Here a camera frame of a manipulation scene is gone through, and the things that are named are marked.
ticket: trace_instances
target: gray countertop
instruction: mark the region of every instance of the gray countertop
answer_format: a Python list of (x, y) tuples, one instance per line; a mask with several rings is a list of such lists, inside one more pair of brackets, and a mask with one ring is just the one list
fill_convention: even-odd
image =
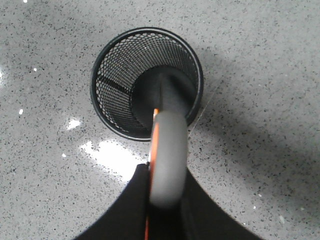
[(318, 1), (2, 0), (0, 239), (71, 240), (119, 196), (149, 143), (100, 121), (93, 63), (113, 37), (161, 27), (204, 73), (188, 167), (266, 240), (320, 236)]

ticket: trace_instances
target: dark cylindrical object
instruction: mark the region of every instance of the dark cylindrical object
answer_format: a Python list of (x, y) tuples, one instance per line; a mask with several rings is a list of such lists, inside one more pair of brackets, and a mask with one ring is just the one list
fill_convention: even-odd
[(101, 120), (123, 137), (150, 140), (154, 108), (195, 119), (203, 73), (192, 48), (174, 33), (154, 27), (127, 31), (99, 54), (91, 99)]

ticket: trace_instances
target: curved handle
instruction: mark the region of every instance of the curved handle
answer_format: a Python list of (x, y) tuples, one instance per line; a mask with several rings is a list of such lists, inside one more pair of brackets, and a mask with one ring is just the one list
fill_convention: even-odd
[(154, 118), (150, 150), (150, 197), (161, 209), (181, 199), (187, 173), (188, 133), (184, 116), (161, 111)]

